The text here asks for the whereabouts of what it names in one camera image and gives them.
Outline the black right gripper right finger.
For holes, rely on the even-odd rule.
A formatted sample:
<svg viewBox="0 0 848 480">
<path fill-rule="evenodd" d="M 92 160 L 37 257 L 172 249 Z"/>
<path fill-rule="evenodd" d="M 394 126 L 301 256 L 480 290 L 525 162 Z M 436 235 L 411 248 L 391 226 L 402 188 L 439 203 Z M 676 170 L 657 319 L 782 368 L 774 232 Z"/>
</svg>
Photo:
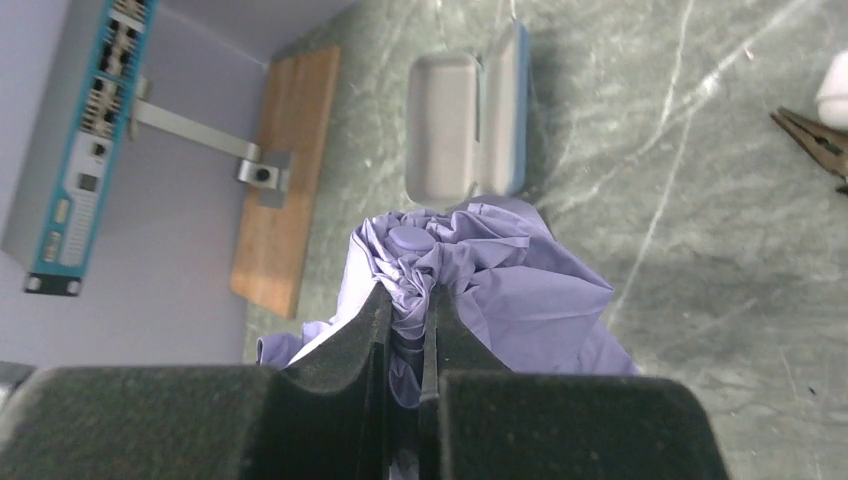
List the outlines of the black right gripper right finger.
<svg viewBox="0 0 848 480">
<path fill-rule="evenodd" d="M 424 479 L 725 479 L 707 414 L 682 384 L 520 374 L 437 288 L 418 409 Z"/>
</svg>

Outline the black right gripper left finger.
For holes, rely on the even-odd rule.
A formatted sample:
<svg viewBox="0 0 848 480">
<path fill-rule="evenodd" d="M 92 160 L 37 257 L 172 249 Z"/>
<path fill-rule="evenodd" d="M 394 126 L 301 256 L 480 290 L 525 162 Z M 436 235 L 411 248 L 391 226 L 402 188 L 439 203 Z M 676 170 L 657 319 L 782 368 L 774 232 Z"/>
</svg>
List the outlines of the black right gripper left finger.
<svg viewBox="0 0 848 480">
<path fill-rule="evenodd" d="M 292 366 L 33 372 L 1 410 L 5 479 L 384 479 L 392 304 Z"/>
</svg>

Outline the lilac umbrella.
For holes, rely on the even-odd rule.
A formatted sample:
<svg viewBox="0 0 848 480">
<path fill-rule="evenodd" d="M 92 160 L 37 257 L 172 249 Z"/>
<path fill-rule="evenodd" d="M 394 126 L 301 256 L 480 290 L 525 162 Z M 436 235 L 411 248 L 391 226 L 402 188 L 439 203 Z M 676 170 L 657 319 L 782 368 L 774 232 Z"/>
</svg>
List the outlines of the lilac umbrella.
<svg viewBox="0 0 848 480">
<path fill-rule="evenodd" d="M 612 287 L 528 204 L 478 197 L 449 213 L 390 212 L 350 235 L 336 311 L 261 337 L 278 369 L 263 445 L 284 479 L 437 478 L 476 408 L 464 374 L 631 376 L 601 322 Z"/>
</svg>

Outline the white pipe elbow fitting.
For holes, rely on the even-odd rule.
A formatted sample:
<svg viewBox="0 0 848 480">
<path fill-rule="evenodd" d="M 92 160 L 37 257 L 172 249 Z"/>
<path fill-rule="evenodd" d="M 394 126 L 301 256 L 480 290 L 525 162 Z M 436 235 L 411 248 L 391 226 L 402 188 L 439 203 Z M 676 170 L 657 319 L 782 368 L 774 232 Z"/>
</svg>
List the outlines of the white pipe elbow fitting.
<svg viewBox="0 0 848 480">
<path fill-rule="evenodd" d="M 847 130 L 847 51 L 831 61 L 817 92 L 816 109 L 820 121 L 836 130 Z"/>
</svg>

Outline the grey metal stand plate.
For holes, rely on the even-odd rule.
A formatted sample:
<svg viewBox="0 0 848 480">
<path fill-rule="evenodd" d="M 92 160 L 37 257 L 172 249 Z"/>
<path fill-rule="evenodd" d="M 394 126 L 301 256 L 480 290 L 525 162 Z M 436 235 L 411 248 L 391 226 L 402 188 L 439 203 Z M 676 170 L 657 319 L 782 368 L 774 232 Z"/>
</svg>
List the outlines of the grey metal stand plate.
<svg viewBox="0 0 848 480">
<path fill-rule="evenodd" d="M 127 136 L 134 140 L 141 124 L 235 156 L 236 179 L 259 190 L 259 204 L 280 209 L 290 184 L 293 152 L 268 150 L 258 144 L 157 107 L 147 101 L 151 82 L 142 76 L 136 83 L 127 120 Z"/>
</svg>

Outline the wooden board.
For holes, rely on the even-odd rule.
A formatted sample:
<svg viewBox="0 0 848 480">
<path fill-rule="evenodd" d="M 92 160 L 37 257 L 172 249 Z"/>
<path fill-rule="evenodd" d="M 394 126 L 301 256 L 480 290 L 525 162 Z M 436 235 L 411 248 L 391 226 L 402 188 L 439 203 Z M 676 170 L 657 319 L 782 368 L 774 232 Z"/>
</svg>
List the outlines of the wooden board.
<svg viewBox="0 0 848 480">
<path fill-rule="evenodd" d="M 268 70 L 251 181 L 230 275 L 234 293 L 283 318 L 297 312 L 310 227 L 337 86 L 337 45 Z"/>
</svg>

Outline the dark network switch box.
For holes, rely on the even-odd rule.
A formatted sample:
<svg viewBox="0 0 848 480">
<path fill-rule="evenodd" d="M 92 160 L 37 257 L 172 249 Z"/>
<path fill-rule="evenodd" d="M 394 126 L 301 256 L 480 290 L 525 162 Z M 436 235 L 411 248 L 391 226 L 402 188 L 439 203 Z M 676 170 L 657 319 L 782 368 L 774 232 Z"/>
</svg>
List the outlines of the dark network switch box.
<svg viewBox="0 0 848 480">
<path fill-rule="evenodd" d="M 28 294 L 81 293 L 157 7 L 68 6 L 2 237 Z"/>
</svg>

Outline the yellow handled pliers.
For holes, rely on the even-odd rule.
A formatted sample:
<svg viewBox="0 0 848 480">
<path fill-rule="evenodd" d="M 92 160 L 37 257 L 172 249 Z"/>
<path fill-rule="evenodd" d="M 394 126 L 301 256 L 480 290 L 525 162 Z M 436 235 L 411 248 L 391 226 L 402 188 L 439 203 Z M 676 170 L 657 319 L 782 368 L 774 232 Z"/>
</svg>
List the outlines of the yellow handled pliers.
<svg viewBox="0 0 848 480">
<path fill-rule="evenodd" d="M 843 181 L 835 191 L 847 196 L 847 134 L 784 107 L 769 116 L 823 170 Z"/>
</svg>

